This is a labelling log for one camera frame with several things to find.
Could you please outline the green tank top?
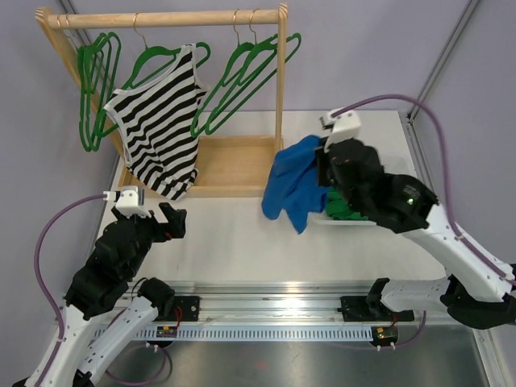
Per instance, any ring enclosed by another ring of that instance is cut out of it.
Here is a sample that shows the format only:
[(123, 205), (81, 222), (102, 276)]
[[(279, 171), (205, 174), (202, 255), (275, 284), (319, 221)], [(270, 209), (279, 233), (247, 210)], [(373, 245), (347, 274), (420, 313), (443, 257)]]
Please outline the green tank top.
[(331, 188), (327, 195), (325, 206), (326, 215), (333, 220), (340, 221), (367, 221), (368, 217), (361, 215), (350, 208), (348, 203), (342, 198), (341, 194)]

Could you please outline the blue tank top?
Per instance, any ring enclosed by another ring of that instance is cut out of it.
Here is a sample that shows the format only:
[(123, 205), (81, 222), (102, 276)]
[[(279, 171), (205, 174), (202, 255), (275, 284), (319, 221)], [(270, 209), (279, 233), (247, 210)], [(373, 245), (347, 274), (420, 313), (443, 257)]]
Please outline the blue tank top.
[(306, 229), (310, 213), (324, 211), (330, 191), (318, 184), (315, 149), (319, 141), (316, 135), (308, 135), (275, 155), (261, 202), (265, 218), (276, 220), (285, 212), (298, 234)]

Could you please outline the striped black white tank top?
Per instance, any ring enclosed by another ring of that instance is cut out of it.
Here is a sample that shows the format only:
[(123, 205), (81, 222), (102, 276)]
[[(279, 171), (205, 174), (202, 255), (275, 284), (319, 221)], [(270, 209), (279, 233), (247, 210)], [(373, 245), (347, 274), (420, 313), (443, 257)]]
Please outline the striped black white tank top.
[(118, 126), (127, 170), (172, 201), (198, 177), (198, 138), (190, 128), (208, 87), (197, 74), (196, 51), (182, 46), (164, 73), (135, 89), (116, 89), (103, 107)]

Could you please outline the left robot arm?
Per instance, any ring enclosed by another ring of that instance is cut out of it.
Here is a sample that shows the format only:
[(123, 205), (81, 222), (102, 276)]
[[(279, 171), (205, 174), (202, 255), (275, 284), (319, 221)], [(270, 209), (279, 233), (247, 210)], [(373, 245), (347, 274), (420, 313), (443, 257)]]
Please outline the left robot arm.
[(103, 319), (128, 291), (152, 245), (184, 238), (187, 217), (186, 210), (162, 202), (159, 207), (166, 220), (159, 222), (153, 211), (144, 207), (144, 190), (135, 186), (88, 196), (66, 208), (71, 210), (96, 199), (114, 203), (111, 212), (115, 220), (104, 228), (85, 265), (74, 274), (63, 309), (44, 284), (40, 250), (50, 227), (65, 210), (51, 218), (36, 242), (36, 280), (56, 315), (58, 327), (35, 371), (18, 381), (19, 386), (94, 386), (143, 327), (171, 315), (177, 319), (184, 316), (175, 302), (174, 290), (152, 277), (141, 284), (130, 305), (102, 336), (93, 338)]

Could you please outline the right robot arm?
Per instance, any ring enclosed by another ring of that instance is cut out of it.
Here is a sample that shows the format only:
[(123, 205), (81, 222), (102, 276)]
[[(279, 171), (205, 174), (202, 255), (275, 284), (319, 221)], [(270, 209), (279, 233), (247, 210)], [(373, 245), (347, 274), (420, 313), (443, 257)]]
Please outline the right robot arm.
[(435, 193), (418, 178), (387, 173), (377, 150), (358, 139), (320, 140), (317, 181), (334, 188), (352, 210), (417, 244), (447, 271), (435, 280), (374, 281), (368, 294), (341, 299), (347, 321), (411, 321), (416, 310), (446, 313), (486, 330), (515, 323), (515, 266), (483, 249), (447, 218)]

